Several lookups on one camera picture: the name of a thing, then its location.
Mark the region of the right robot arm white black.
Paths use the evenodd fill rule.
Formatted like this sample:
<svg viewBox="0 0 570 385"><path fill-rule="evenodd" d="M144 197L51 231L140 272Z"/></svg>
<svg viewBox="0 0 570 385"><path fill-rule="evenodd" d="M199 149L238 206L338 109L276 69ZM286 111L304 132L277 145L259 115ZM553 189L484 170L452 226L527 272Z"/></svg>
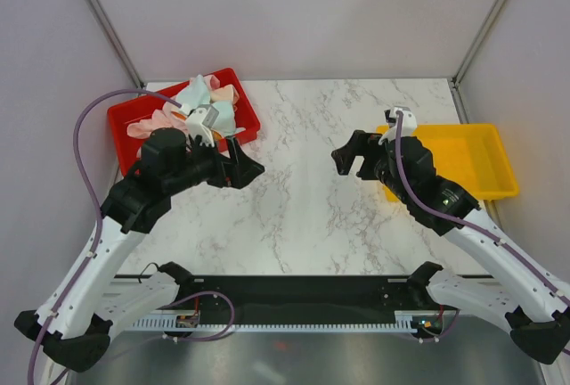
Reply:
<svg viewBox="0 0 570 385"><path fill-rule="evenodd" d="M341 176L362 157L359 178L381 182L418 223L467 252L503 289L489 291L430 266L427 278L406 289L413 306L436 302L477 316L545 365L569 351L569 284L518 247L462 186L439 176L432 152L417 137L387 141L356 130L331 157Z"/></svg>

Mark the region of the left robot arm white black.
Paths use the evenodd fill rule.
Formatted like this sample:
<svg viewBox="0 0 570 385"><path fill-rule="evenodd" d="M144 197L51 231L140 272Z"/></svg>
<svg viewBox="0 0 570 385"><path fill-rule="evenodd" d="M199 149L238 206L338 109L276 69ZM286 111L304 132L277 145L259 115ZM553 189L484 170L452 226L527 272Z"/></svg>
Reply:
<svg viewBox="0 0 570 385"><path fill-rule="evenodd" d="M246 155L237 139L227 154L175 128L160 128L143 143L141 157L114 184L97 211L94 232L54 292L37 310L22 311L14 325L56 364L82 373L96 365L125 328L167 306L188 307L195 288L190 273L174 262L146 282L104 299L110 281L130 253L171 209L174 195L206 183L242 189L264 167Z"/></svg>

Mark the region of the mint green towel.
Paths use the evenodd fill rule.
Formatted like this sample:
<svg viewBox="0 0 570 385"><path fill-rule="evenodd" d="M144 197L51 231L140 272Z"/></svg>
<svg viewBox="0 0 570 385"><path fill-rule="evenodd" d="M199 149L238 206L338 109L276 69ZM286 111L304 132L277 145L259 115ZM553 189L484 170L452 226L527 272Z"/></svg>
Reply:
<svg viewBox="0 0 570 385"><path fill-rule="evenodd" d="M240 99L233 84L221 85L214 75L191 78L189 85L183 88L175 97L175 101L183 106L184 111L193 111L200 105L211 104L219 112L212 129L220 136L235 135L237 131L235 111Z"/></svg>

